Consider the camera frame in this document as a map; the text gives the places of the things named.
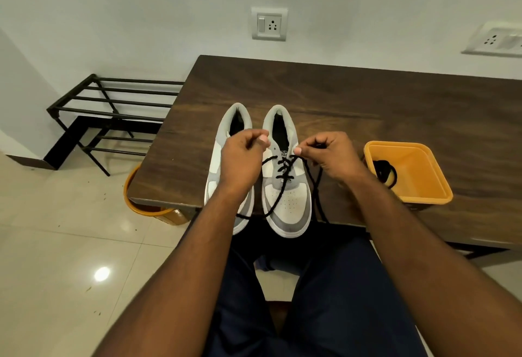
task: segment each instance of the metal shoe rack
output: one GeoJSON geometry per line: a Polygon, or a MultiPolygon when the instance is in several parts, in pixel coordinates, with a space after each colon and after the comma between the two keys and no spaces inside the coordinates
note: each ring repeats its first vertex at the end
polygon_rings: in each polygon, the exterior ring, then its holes
{"type": "Polygon", "coordinates": [[[48,109],[47,112],[50,116],[62,127],[65,131],[65,135],[69,138],[69,140],[73,140],[74,144],[80,147],[89,158],[92,159],[94,163],[107,175],[110,176],[109,172],[102,166],[102,164],[92,155],[92,151],[101,151],[101,152],[111,152],[118,153],[124,155],[134,155],[134,156],[145,156],[146,154],[143,152],[135,152],[135,151],[122,151],[122,150],[114,150],[114,149],[106,149],[106,148],[98,148],[97,145],[101,140],[121,140],[121,141],[133,141],[133,142],[147,142],[152,143],[153,140],[149,139],[138,139],[134,138],[133,132],[142,132],[149,134],[156,134],[161,127],[164,118],[157,117],[149,117],[149,116],[140,116],[140,115],[131,115],[131,114],[121,114],[120,111],[115,107],[114,104],[123,104],[123,105],[134,105],[134,106],[144,106],[144,107],[163,107],[170,108],[172,104],[163,104],[163,103],[149,103],[149,102],[140,102],[140,101],[132,101],[132,100],[115,100],[111,99],[108,95],[108,92],[119,92],[119,93],[128,93],[129,96],[133,94],[147,94],[147,95],[161,95],[161,96],[178,96],[178,92],[172,91],[161,91],[161,90],[143,90],[143,89],[127,89],[127,88],[109,88],[103,85],[103,83],[111,82],[111,83],[121,83],[123,85],[183,85],[183,82],[174,82],[174,81],[154,81],[154,80],[144,80],[144,79],[121,79],[121,78],[104,78],[98,77],[96,74],[91,74],[87,78],[85,78],[81,83],[76,85],[73,89],[71,89],[67,94],[62,96],[59,100],[53,103],[48,109]],[[83,97],[80,94],[83,91],[99,91],[103,95],[101,97],[83,97]],[[74,101],[88,101],[88,102],[99,102],[99,103],[108,103],[112,109],[112,112],[106,111],[95,111],[95,110],[84,110],[81,108],[71,108],[66,105],[70,102],[74,101]],[[87,114],[91,116],[81,115],[76,118],[76,120],[68,127],[66,126],[62,120],[60,119],[60,113],[62,111],[71,112],[76,114],[87,114]],[[80,138],[83,136],[83,133],[87,130],[87,128],[100,128],[100,132],[91,140],[88,145],[83,145],[80,142],[80,138]],[[106,134],[110,130],[123,130],[126,131],[129,137],[112,137],[107,136],[106,134]]]}

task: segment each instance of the forearm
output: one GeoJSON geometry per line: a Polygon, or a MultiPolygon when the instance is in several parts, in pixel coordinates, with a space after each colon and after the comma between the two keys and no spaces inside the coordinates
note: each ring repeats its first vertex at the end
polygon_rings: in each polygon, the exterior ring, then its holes
{"type": "Polygon", "coordinates": [[[522,355],[522,304],[369,172],[347,180],[392,281],[436,356],[522,355]]]}
{"type": "Polygon", "coordinates": [[[241,201],[216,189],[184,240],[129,304],[95,356],[203,351],[241,201]]]}

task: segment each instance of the black shoelace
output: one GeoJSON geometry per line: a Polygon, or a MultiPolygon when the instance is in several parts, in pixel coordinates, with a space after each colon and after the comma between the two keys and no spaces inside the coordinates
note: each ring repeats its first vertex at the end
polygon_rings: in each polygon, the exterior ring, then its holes
{"type": "MultiPolygon", "coordinates": [[[[312,197],[311,197],[311,199],[312,199],[312,220],[317,221],[317,216],[315,214],[315,206],[317,205],[317,210],[319,211],[319,215],[321,216],[321,219],[323,220],[323,222],[325,222],[327,224],[330,223],[326,219],[326,216],[323,212],[323,207],[321,206],[321,200],[319,199],[319,183],[321,182],[321,176],[323,175],[323,169],[322,168],[319,169],[317,179],[314,180],[314,177],[312,177],[312,172],[310,171],[310,168],[309,168],[308,163],[306,162],[305,158],[303,158],[302,156],[297,156],[297,155],[290,155],[289,157],[291,158],[291,160],[289,160],[286,157],[282,157],[281,160],[277,162],[277,164],[282,165],[279,169],[277,169],[277,171],[282,172],[282,174],[276,176],[276,178],[282,178],[283,185],[281,185],[281,191],[279,192],[279,195],[277,196],[277,199],[273,203],[270,210],[268,210],[268,212],[263,215],[247,216],[247,215],[241,215],[238,213],[238,214],[236,214],[236,217],[243,218],[245,220],[250,220],[252,218],[264,219],[264,218],[270,216],[276,209],[279,201],[281,200],[288,180],[294,178],[293,176],[290,175],[293,164],[296,162],[297,159],[301,159],[303,161],[304,168],[306,169],[306,173],[308,174],[310,181],[312,181],[312,186],[313,186],[312,197]]],[[[271,156],[271,157],[265,159],[262,164],[264,165],[268,161],[271,161],[272,159],[277,159],[277,158],[278,158],[278,156],[271,156]]]]}

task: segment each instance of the hand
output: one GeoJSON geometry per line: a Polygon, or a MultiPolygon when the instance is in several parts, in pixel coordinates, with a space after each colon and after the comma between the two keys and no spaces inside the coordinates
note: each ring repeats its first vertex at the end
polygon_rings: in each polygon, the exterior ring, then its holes
{"type": "Polygon", "coordinates": [[[294,153],[318,163],[330,177],[345,184],[368,173],[351,140],[342,131],[325,131],[308,137],[294,153]],[[324,144],[326,148],[314,148],[318,144],[324,144]]]}
{"type": "Polygon", "coordinates": [[[247,129],[228,137],[221,150],[218,188],[241,203],[259,177],[263,152],[268,147],[268,130],[247,129]]]}

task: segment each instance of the navy blue pants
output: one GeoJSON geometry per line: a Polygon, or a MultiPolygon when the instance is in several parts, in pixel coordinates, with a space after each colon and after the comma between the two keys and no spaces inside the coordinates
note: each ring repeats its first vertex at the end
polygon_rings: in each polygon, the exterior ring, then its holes
{"type": "Polygon", "coordinates": [[[426,356],[404,302],[364,233],[310,224],[295,239],[251,220],[232,238],[207,356],[426,356]],[[253,267],[266,255],[300,268],[278,337],[253,267]]]}

